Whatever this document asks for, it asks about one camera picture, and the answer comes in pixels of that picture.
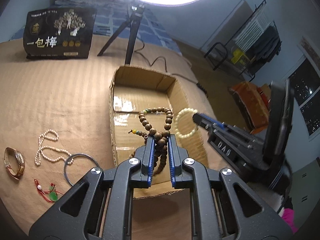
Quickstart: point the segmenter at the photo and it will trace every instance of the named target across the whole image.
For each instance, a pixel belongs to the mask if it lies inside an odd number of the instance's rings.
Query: green bead
[[[57,193],[55,191],[52,191],[52,192],[49,193],[49,198],[50,198],[51,201],[56,202],[58,200],[58,195],[57,195]]]

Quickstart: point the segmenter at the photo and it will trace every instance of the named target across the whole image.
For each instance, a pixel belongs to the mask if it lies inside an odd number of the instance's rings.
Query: beige bedsheet
[[[127,39],[116,39],[103,57],[97,53],[107,37],[94,36],[89,59],[38,60],[26,59],[22,39],[0,44],[0,151],[13,147],[23,152],[26,162],[23,178],[17,182],[0,166],[0,197],[17,224],[28,233],[31,225],[52,205],[37,192],[34,179],[47,190],[55,183],[60,192],[69,185],[63,177],[63,161],[50,163],[42,158],[35,165],[38,136],[47,129],[59,133],[59,141],[44,141],[68,150],[94,157],[103,169],[112,168],[108,90],[112,75],[124,63]],[[168,71],[196,80],[188,63],[173,51],[146,44],[143,54],[153,61],[162,55]],[[148,68],[144,59],[133,55],[133,65]],[[159,60],[154,68],[164,72]],[[195,84],[177,77],[191,107],[213,118],[214,113],[204,93]],[[201,129],[204,140],[207,134]],[[207,144],[210,168],[226,166],[222,158]],[[46,151],[50,158],[57,152]],[[68,167],[72,182],[80,179],[93,164],[77,158]],[[133,239],[190,239],[190,207],[188,191],[173,195],[134,201]]]

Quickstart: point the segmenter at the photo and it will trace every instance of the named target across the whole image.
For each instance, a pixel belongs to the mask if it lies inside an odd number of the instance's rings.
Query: black snack bag
[[[88,58],[97,10],[49,8],[28,12],[23,47],[29,59]]]

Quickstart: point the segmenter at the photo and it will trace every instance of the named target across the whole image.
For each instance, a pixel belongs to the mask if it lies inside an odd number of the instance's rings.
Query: pearl necklace
[[[55,134],[56,137],[55,138],[54,137],[49,137],[49,136],[47,136],[48,133],[53,133],[53,134]],[[66,161],[66,159],[63,156],[60,156],[60,157],[58,157],[56,159],[48,158],[47,156],[44,155],[44,153],[42,151],[44,149],[51,149],[51,150],[56,151],[56,152],[63,152],[63,153],[68,154],[69,156],[71,156],[71,153],[68,152],[67,150],[58,149],[56,147],[52,147],[52,146],[48,146],[48,145],[42,146],[42,143],[43,143],[44,139],[51,140],[51,141],[58,141],[59,135],[58,135],[58,133],[56,131],[54,131],[52,129],[49,129],[49,130],[45,131],[45,133],[40,134],[38,139],[39,139],[39,148],[38,148],[38,151],[36,153],[36,158],[35,158],[35,164],[37,166],[40,166],[40,164],[41,164],[41,155],[43,156],[43,158],[45,158],[46,160],[48,160],[49,162],[52,162],[52,163],[58,162],[59,160]],[[69,165],[71,165],[72,163],[73,163],[73,159],[71,159],[71,161],[68,162]]]

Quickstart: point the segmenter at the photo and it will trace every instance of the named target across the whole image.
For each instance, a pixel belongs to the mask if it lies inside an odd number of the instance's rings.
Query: black power cable
[[[129,16],[129,4],[127,5],[127,17],[128,17],[128,18],[130,17],[130,16]],[[166,58],[165,58],[164,56],[159,56],[159,57],[157,57],[157,58],[153,61],[153,63],[150,63],[150,61],[147,59],[147,57],[140,52],[140,51],[142,51],[142,50],[144,49],[144,47],[146,46],[145,43],[144,43],[144,41],[143,41],[142,39],[138,38],[138,37],[137,37],[137,39],[142,42],[143,46],[142,46],[142,48],[140,48],[140,49],[136,49],[134,52],[135,52],[135,53],[138,53],[139,55],[141,55],[141,56],[145,59],[145,61],[148,63],[149,67],[152,67],[157,60],[163,59],[163,60],[164,60],[165,72],[168,73],[167,60],[166,60]],[[199,82],[193,81],[192,79],[189,79],[189,78],[187,78],[187,77],[185,77],[185,76],[183,76],[183,75],[181,75],[181,74],[177,74],[177,73],[170,73],[170,74],[171,74],[172,76],[182,77],[182,78],[184,78],[185,80],[188,80],[189,82],[191,82],[191,83],[193,83],[193,84],[196,84],[197,87],[198,87],[202,92],[205,93],[206,97],[208,97],[208,92],[207,92],[207,90],[206,90]]]

